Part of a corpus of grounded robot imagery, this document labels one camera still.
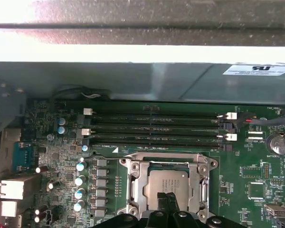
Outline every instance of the green circuit board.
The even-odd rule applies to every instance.
[[[86,228],[92,227],[104,220],[116,215],[117,211],[126,205],[127,169],[118,160],[109,161],[107,165],[107,204],[104,217],[95,216],[93,208],[93,178],[91,173],[95,169],[89,165],[82,172],[76,170],[80,158],[88,157],[93,153],[103,156],[125,156],[134,152],[164,152],[164,153],[202,153],[203,155],[218,161],[219,165],[210,172],[209,179],[209,210],[211,213],[224,216],[237,223],[252,228],[275,227],[272,217],[265,211],[265,204],[285,205],[285,156],[278,156],[270,152],[266,145],[266,139],[275,133],[285,134],[283,126],[253,126],[244,125],[237,130],[237,140],[228,142],[232,149],[222,150],[202,146],[181,146],[156,144],[143,146],[141,144],[116,143],[113,136],[106,141],[98,141],[89,144],[89,150],[82,151],[83,138],[78,137],[77,130],[88,128],[83,122],[83,109],[93,109],[93,116],[104,117],[100,121],[111,118],[115,123],[125,121],[122,114],[152,114],[162,119],[162,132],[169,132],[171,118],[167,114],[181,114],[191,116],[199,114],[221,114],[227,112],[252,112],[257,118],[273,119],[281,115],[281,107],[249,106],[249,105],[223,105],[223,104],[177,104],[177,103],[146,103],[146,102],[109,102],[109,101],[57,101],[54,108],[48,101],[31,100],[26,110],[27,125],[22,132],[22,139],[29,141],[41,148],[46,148],[39,153],[39,164],[49,166],[49,171],[43,173],[42,189],[35,196],[35,205],[58,205],[59,220],[52,227],[55,228]],[[66,120],[67,134],[57,133],[57,119],[63,117]],[[186,127],[187,120],[178,119],[179,125]],[[213,133],[221,133],[223,130],[209,130]],[[141,136],[136,142],[144,142],[148,138]],[[205,139],[206,145],[222,143],[220,139]],[[87,181],[81,186],[86,190],[83,200],[84,208],[80,212],[73,210],[76,203],[74,193],[78,189],[74,180],[79,175],[87,177]],[[49,181],[59,180],[61,185],[52,191],[47,191]],[[44,223],[34,224],[32,227],[43,227]]]

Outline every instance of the metal panel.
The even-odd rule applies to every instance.
[[[184,95],[186,101],[285,104],[285,74],[281,76],[223,75],[230,65],[212,65]]]
[[[0,27],[285,28],[285,0],[0,0]]]

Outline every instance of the connector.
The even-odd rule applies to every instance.
[[[238,140],[238,135],[237,134],[225,134],[224,135],[225,136],[225,139],[227,140],[227,141],[237,141]]]
[[[285,219],[274,218],[274,223],[276,225],[276,228],[285,228]]]
[[[91,135],[91,129],[83,128],[83,129],[81,129],[81,134],[82,135]]]
[[[226,114],[226,119],[227,120],[236,120],[238,119],[238,114],[237,113],[227,113]]]
[[[93,113],[92,108],[84,108],[84,115],[93,115]]]
[[[264,206],[266,211],[268,211],[268,213],[274,218],[285,219],[285,208],[277,204],[266,204]]]
[[[46,226],[51,226],[59,219],[58,206],[52,206],[46,210]]]
[[[22,175],[13,179],[1,180],[0,198],[22,200],[40,190],[41,175]]]

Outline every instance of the white sticker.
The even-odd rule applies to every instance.
[[[118,153],[118,147],[116,147],[112,153]]]
[[[285,66],[254,66],[254,65],[232,65],[224,75],[263,75],[279,76],[285,73]]]

